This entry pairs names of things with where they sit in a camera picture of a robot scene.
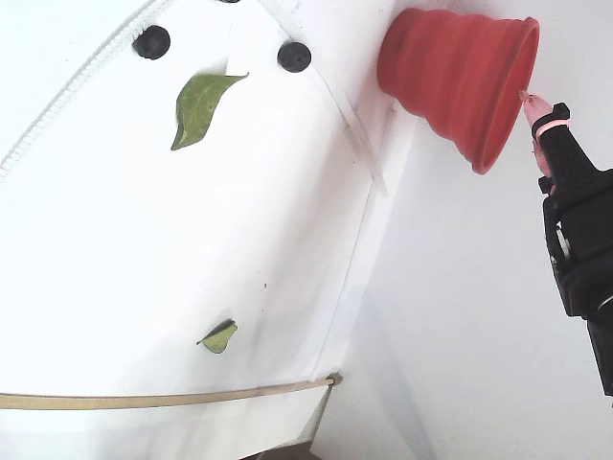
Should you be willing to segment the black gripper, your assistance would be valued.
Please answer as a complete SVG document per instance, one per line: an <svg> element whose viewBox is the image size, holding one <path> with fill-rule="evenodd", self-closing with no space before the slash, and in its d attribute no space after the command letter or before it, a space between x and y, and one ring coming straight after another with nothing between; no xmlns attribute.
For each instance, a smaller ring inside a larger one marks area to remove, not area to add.
<svg viewBox="0 0 613 460"><path fill-rule="evenodd" d="M598 172L566 103L520 91L533 137L547 250L567 315L591 318L612 300L612 171Z"/></svg>

